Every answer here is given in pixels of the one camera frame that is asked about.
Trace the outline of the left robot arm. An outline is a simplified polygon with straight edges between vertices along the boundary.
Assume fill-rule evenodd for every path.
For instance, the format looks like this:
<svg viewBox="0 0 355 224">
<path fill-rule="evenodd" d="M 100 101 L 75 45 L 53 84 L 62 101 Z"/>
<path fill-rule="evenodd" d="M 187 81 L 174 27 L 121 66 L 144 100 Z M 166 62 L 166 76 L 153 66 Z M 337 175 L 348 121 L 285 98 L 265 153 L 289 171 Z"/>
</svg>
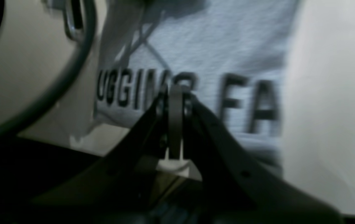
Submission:
<svg viewBox="0 0 355 224">
<path fill-rule="evenodd" d="M 102 118 L 116 103 L 145 0 L 0 0 L 0 142 L 18 137 L 73 149 L 118 142 Z"/>
</svg>

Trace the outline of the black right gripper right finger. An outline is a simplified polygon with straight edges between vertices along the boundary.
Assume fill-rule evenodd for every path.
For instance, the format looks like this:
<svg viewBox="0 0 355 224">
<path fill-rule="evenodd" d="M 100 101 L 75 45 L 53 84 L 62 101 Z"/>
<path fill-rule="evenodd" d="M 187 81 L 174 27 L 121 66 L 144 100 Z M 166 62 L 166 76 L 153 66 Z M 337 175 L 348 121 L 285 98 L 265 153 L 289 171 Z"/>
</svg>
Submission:
<svg viewBox="0 0 355 224">
<path fill-rule="evenodd" d="M 183 92 L 184 157 L 202 176 L 209 224 L 342 224 L 327 203 L 261 166 L 223 123 L 189 91 Z"/>
</svg>

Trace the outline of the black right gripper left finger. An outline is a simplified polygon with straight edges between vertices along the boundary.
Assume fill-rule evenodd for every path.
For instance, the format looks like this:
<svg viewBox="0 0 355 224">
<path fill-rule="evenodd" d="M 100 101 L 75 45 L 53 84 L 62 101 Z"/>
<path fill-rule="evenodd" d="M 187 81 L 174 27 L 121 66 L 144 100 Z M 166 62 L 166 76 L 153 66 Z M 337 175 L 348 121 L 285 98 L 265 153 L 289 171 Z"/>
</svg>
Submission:
<svg viewBox="0 0 355 224">
<path fill-rule="evenodd" d="M 157 171 L 181 159 L 183 86 L 163 86 L 150 108 L 105 157 L 35 197 L 27 224 L 182 224 L 173 190 L 181 177 Z"/>
</svg>

